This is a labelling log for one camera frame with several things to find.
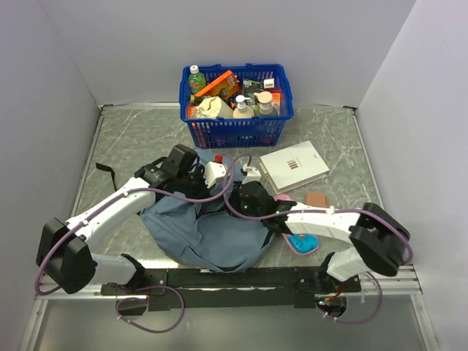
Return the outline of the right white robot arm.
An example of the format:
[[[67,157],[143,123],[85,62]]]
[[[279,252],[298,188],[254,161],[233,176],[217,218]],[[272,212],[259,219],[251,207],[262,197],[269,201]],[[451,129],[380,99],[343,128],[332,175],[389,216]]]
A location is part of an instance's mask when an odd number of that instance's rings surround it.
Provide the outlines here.
[[[259,221],[271,232],[310,234],[349,244],[344,251],[330,253],[322,264],[319,281],[327,291],[339,289],[361,273],[393,277],[413,257],[409,232],[375,203],[362,208],[317,208],[276,200],[258,181],[238,186],[224,201],[235,216]]]

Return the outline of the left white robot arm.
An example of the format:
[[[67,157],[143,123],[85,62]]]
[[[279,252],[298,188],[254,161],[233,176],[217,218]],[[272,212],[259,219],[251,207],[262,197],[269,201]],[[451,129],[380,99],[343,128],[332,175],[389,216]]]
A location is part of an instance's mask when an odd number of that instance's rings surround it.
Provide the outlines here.
[[[142,166],[107,199],[65,222],[51,219],[42,229],[37,252],[40,273],[46,273],[68,294],[88,284],[118,284],[126,293],[141,291],[146,270],[129,254],[94,254],[98,243],[130,217],[165,196],[181,195],[191,203],[210,199],[219,171],[214,162],[202,165],[197,152],[178,144],[168,156]]]

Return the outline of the blue grey backpack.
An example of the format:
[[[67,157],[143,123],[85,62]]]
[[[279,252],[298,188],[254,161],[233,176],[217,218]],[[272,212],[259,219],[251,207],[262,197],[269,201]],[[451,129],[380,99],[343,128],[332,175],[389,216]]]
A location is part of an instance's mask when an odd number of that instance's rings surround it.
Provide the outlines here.
[[[202,165],[214,154],[194,148]],[[259,221],[231,213],[224,199],[241,185],[244,175],[227,160],[226,176],[210,191],[210,199],[191,203],[181,195],[163,197],[138,215],[156,244],[169,257],[188,265],[232,273],[252,267],[270,246],[273,233]]]

